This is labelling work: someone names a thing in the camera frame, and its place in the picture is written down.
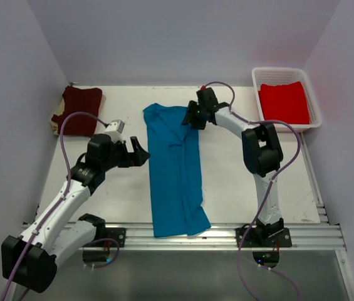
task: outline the white table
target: white table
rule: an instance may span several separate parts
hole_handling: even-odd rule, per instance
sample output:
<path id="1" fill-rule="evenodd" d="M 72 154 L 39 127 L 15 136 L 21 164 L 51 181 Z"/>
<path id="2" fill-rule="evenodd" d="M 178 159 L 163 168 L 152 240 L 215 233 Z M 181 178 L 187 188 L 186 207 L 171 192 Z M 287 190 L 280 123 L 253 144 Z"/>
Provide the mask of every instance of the white table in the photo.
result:
<path id="1" fill-rule="evenodd" d="M 98 87 L 106 100 L 100 114 L 104 121 L 122 119 L 124 139 L 137 136 L 147 149 L 147 132 L 142 110 L 152 103 L 186 106 L 196 100 L 199 87 Z M 253 87 L 234 87 L 234 108 L 247 118 L 258 120 Z M 214 87 L 219 102 L 229 102 L 227 88 Z M 96 132 L 103 127 L 98 124 Z M 293 134 L 279 134 L 285 164 L 295 153 Z M 65 147 L 71 166 L 86 152 L 87 138 L 65 137 Z M 208 124 L 199 132 L 200 164 L 202 168 L 203 208 L 211 223 L 247 223 L 257 210 L 254 179 L 242 157 L 240 139 L 227 130 Z M 65 181 L 66 169 L 58 141 L 38 215 L 49 205 Z M 285 223 L 319 223 L 315 192 L 312 190 L 306 163 L 301 153 L 297 160 L 278 178 L 279 205 Z M 91 213 L 109 223 L 151 223 L 148 164 L 143 167 L 112 169 L 93 196 L 82 205 L 70 221 Z"/>

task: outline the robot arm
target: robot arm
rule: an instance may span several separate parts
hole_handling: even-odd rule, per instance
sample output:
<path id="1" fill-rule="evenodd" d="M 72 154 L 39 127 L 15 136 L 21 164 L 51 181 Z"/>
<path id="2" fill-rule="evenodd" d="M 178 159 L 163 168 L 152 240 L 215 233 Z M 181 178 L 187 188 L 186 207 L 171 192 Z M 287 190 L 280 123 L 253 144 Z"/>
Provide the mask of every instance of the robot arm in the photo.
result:
<path id="1" fill-rule="evenodd" d="M 133 152 L 128 152 L 122 139 L 124 123 L 112 121 L 104 134 L 94 135 L 76 165 L 71 169 L 70 189 L 64 200 L 54 209 L 43 226 L 36 232 L 36 225 L 53 210 L 63 195 L 67 182 L 41 216 L 17 238 L 8 236 L 1 245 L 3 276 L 10 276 L 26 242 L 35 234 L 30 249 L 16 271 L 14 282 L 35 292 L 45 291 L 53 281 L 58 267 L 83 245 L 105 237 L 105 221 L 85 214 L 68 231 L 65 225 L 76 210 L 87 201 L 105 180 L 105 173 L 114 167 L 142 166 L 150 155 L 131 137 Z"/>
<path id="2" fill-rule="evenodd" d="M 253 174 L 258 207 L 268 188 L 270 178 L 280 168 L 283 151 L 273 124 L 249 125 L 229 111 L 228 103 L 219 103 L 212 88 L 202 87 L 197 91 L 198 101 L 191 100 L 183 125 L 191 124 L 193 129 L 205 129 L 206 123 L 224 127 L 242 139 L 242 151 L 246 168 Z M 284 221 L 278 204 L 277 185 L 273 185 L 267 201 L 256 221 L 256 244 L 270 244 L 269 238 L 284 230 Z"/>

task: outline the blue cloth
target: blue cloth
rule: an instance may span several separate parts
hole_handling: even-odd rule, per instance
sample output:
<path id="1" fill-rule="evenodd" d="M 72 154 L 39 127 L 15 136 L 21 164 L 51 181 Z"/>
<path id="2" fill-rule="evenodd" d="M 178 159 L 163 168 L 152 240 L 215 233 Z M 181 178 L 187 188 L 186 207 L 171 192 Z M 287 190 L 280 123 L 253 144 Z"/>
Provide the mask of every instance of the blue cloth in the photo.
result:
<path id="1" fill-rule="evenodd" d="M 181 125 L 185 107 L 143 110 L 147 125 L 154 236 L 194 235 L 210 228 L 201 206 L 199 135 Z"/>

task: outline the red cloth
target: red cloth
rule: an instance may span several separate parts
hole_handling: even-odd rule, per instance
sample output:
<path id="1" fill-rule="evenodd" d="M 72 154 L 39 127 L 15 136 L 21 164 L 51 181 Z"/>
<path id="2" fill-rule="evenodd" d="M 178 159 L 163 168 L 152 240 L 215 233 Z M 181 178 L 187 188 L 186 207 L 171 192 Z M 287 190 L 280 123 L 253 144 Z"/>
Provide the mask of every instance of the red cloth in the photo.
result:
<path id="1" fill-rule="evenodd" d="M 288 124 L 309 124 L 305 91 L 300 82 L 289 85 L 261 85 L 260 104 L 264 119 L 278 119 Z"/>
<path id="2" fill-rule="evenodd" d="M 51 121 L 58 124 L 58 134 L 64 119 L 75 112 L 87 112 L 98 116 L 103 92 L 99 88 L 78 89 L 66 87 L 63 93 L 65 108 L 62 115 L 53 115 Z M 74 116 L 66 123 L 64 135 L 91 137 L 95 133 L 97 121 L 88 116 Z"/>

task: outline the white basket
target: white basket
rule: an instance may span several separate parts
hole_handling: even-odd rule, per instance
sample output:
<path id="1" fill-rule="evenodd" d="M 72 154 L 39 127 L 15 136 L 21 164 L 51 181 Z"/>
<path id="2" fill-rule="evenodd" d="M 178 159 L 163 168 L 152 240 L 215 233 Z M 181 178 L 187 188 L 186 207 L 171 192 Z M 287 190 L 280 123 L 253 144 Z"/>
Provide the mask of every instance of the white basket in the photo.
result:
<path id="1" fill-rule="evenodd" d="M 252 70 L 253 86 L 256 93 L 256 102 L 258 103 L 258 110 L 260 119 L 264 120 L 262 106 L 259 99 L 260 86 L 265 83 L 267 85 L 287 85 L 289 83 L 301 82 L 303 90 L 305 91 L 306 103 L 308 104 L 308 111 L 310 116 L 310 124 L 291 124 L 298 132 L 303 132 L 307 129 L 319 127 L 321 125 L 321 114 L 315 95 L 312 91 L 310 82 L 306 73 L 301 69 L 295 68 L 271 68 L 261 67 Z M 277 132 L 290 132 L 287 127 L 276 124 Z"/>

